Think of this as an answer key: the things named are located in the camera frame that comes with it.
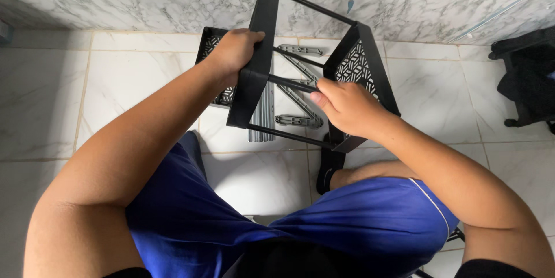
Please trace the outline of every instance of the blue shorts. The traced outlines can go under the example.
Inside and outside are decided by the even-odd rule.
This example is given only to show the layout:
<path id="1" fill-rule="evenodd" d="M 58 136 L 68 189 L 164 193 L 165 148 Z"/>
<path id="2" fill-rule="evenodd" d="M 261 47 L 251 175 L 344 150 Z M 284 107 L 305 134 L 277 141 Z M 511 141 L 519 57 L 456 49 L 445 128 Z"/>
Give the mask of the blue shorts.
<path id="1" fill-rule="evenodd" d="M 421 181 L 381 177 L 327 192 L 268 226 L 234 210 L 176 144 L 127 207 L 153 277 L 219 277 L 247 242 L 278 236 L 351 254 L 381 277 L 406 277 L 438 252 L 458 219 Z"/>

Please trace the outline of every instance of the white piping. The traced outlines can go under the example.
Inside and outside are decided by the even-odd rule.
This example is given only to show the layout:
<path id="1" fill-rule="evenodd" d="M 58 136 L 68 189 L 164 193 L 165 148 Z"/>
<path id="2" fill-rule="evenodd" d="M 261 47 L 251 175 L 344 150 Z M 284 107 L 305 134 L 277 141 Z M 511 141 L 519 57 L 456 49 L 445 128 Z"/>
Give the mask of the white piping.
<path id="1" fill-rule="evenodd" d="M 428 194 L 426 193 L 426 191 L 424 191 L 424 189 L 422 189 L 422 187 L 420 187 L 419 184 L 417 184 L 412 178 L 409 178 L 409 180 L 411 182 L 413 182 L 416 186 L 418 186 L 418 188 L 426 195 L 426 197 L 428 197 L 428 199 L 434 204 L 434 206 L 436 207 L 436 209 L 440 212 L 441 217 L 443 218 L 443 220 L 445 221 L 445 225 L 447 225 L 447 238 L 445 239 L 445 241 L 447 241 L 447 239 L 449 239 L 449 236 L 451 234 L 451 231 L 449 230 L 449 223 L 447 222 L 447 219 L 445 218 L 445 215 L 443 215 L 443 212 L 440 210 L 439 207 L 437 207 L 436 203 L 432 200 L 432 198 L 430 198 L 430 196 L 428 196 Z"/>

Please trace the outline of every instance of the black bag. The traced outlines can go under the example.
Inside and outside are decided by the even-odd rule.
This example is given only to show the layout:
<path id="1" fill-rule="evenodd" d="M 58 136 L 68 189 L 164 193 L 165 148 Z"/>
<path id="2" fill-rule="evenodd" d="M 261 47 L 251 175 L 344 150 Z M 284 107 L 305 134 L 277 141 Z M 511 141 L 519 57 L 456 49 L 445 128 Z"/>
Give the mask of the black bag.
<path id="1" fill-rule="evenodd" d="M 546 121 L 555 134 L 555 26 L 491 45 L 490 59 L 503 59 L 507 74 L 497 91 L 514 101 L 518 120 L 505 126 L 521 127 Z"/>

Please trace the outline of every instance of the black sock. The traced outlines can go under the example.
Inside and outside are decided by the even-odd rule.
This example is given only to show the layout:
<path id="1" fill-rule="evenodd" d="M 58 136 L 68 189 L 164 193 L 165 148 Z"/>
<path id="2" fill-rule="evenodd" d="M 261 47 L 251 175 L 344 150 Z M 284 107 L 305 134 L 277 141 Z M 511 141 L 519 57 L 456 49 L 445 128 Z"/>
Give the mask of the black sock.
<path id="1" fill-rule="evenodd" d="M 323 137 L 324 141 L 330 140 L 330 134 L 326 134 Z M 320 159 L 320 171 L 318 172 L 318 179 L 316 180 L 316 190 L 320 195 L 328 192 L 330 190 L 330 180 L 331 176 L 337 171 L 343 168 L 345 163 L 344 153 L 338 153 L 336 151 L 331 151 L 328 148 L 322 147 L 321 159 Z"/>

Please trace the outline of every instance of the hand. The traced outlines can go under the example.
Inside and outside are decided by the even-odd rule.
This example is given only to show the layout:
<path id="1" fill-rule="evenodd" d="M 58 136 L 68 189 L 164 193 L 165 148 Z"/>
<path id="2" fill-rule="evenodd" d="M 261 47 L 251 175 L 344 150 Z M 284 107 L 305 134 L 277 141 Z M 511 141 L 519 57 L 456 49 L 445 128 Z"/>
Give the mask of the hand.
<path id="1" fill-rule="evenodd" d="M 335 127 L 347 134 L 377 141 L 380 126 L 399 118 L 357 83 L 322 78 L 317 86 L 320 92 L 312 92 L 310 99 L 322 108 Z"/>
<path id="2" fill-rule="evenodd" d="M 235 86 L 241 70 L 253 57 L 254 43 L 264 39 L 264 32 L 235 29 L 227 32 L 218 46 L 205 59 L 216 71 L 217 79 L 225 87 Z"/>

